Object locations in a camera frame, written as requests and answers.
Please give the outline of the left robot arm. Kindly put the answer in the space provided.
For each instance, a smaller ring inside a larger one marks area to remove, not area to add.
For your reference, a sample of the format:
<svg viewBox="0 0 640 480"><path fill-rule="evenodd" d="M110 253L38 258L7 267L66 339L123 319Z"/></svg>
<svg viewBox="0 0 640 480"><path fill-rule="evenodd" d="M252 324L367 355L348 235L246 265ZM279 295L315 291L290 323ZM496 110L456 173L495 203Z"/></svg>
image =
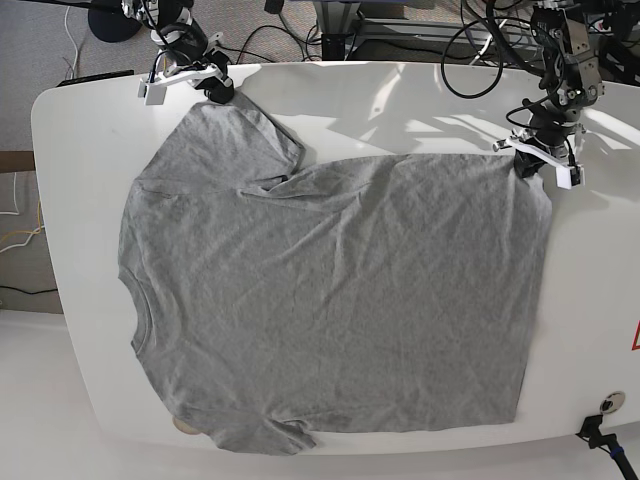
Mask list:
<svg viewBox="0 0 640 480"><path fill-rule="evenodd" d="M493 150L515 150L513 166L520 178L548 165L555 170L556 185L571 189L584 181L571 143L584 133L581 112L604 94L584 6L579 1L535 1L529 27L541 48L544 69L539 88L546 95L537 101L525 99L508 113L528 112L530 117L526 124L511 120L516 128L495 142Z"/></svg>

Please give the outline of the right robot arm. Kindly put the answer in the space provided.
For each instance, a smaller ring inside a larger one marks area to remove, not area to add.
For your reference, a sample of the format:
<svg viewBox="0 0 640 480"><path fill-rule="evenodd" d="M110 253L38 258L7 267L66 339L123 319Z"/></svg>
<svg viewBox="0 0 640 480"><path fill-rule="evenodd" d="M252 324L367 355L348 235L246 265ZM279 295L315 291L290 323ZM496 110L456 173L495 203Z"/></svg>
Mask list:
<svg viewBox="0 0 640 480"><path fill-rule="evenodd" d="M138 97L148 106L164 103L170 86L185 83L217 104L235 94L228 73L229 57L221 50L222 34L205 34L192 15L191 1L123 1L125 17L147 27L158 53Z"/></svg>

